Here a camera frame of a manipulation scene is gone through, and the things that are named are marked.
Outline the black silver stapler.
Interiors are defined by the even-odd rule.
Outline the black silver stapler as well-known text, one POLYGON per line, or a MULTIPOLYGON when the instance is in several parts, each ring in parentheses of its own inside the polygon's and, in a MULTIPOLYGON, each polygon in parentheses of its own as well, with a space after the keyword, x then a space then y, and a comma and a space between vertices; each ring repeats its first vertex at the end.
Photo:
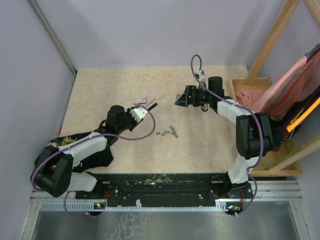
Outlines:
POLYGON ((153 103, 157 102, 157 99, 156 98, 153 98, 151 100, 151 102, 145 107, 147 109, 148 106, 152 105, 153 103))

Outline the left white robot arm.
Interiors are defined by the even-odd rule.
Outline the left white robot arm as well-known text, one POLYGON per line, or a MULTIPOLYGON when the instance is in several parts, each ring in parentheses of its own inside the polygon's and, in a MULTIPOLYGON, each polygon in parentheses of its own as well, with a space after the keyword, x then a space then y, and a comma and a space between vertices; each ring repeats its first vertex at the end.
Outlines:
POLYGON ((35 160, 30 176, 33 189, 55 198, 79 191, 101 197, 104 186, 87 170, 108 167, 114 159, 111 146, 119 139, 129 140, 121 134, 133 131, 157 105, 155 100, 128 109, 113 105, 97 129, 52 140, 35 160))

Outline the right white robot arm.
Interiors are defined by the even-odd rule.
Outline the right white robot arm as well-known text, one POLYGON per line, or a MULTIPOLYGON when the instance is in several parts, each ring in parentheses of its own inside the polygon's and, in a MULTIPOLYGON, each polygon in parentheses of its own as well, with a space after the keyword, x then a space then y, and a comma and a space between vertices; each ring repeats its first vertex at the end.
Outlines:
POLYGON ((223 79, 220 76, 208 78, 208 90, 201 86, 187 85, 182 94, 178 94, 176 106, 209 108, 227 118, 235 125, 235 145, 237 157, 232 168, 226 173, 223 192, 229 198, 235 198, 249 180, 251 169, 274 147, 270 117, 265 113, 245 110, 231 97, 225 96, 223 79))

